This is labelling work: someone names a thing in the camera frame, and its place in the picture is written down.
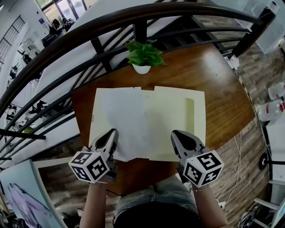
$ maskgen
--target poster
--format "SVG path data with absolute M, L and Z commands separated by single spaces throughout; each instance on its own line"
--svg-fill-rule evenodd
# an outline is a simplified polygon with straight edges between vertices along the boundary
M 31 160 L 0 172 L 0 180 L 15 215 L 24 219 L 30 228 L 65 226 L 42 188 Z

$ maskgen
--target wooden table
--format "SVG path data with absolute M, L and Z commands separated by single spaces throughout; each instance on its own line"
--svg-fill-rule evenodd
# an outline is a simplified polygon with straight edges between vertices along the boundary
M 213 45 L 202 45 L 165 53 L 167 66 L 152 67 L 146 75 L 132 66 L 99 78 L 72 93 L 72 101 L 83 145 L 88 146 L 97 88 L 141 86 L 176 87 L 205 92 L 206 145 L 214 150 L 225 144 L 253 118 L 254 112 L 236 75 Z M 116 183 L 108 189 L 118 195 L 144 189 L 176 173 L 177 163 L 134 159 L 118 162 Z

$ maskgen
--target white wall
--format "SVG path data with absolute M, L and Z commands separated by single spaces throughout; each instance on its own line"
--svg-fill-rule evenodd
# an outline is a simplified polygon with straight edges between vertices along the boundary
M 19 15 L 21 15 L 25 23 L 29 22 L 31 25 L 27 38 L 42 39 L 48 35 L 48 29 L 43 24 L 40 24 L 39 19 L 43 18 L 47 27 L 48 20 L 35 0 L 3 0 L 1 4 L 4 7 L 0 13 L 0 38 L 3 37 Z

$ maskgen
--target forearm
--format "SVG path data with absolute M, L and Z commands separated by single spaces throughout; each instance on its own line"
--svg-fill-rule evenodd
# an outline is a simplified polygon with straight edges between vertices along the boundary
M 104 228 L 105 207 L 106 184 L 90 184 L 80 228 Z
M 199 212 L 200 220 L 205 228 L 227 227 L 228 221 L 223 210 L 218 205 L 210 187 L 202 191 L 193 186 L 195 201 Z

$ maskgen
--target green plant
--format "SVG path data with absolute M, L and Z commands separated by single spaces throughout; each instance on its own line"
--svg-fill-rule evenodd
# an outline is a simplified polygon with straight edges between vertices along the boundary
M 135 64 L 137 66 L 157 66 L 166 65 L 161 58 L 163 52 L 153 47 L 151 43 L 154 41 L 147 41 L 146 44 L 141 44 L 137 41 L 131 41 L 126 44 L 130 54 L 128 55 L 128 63 Z

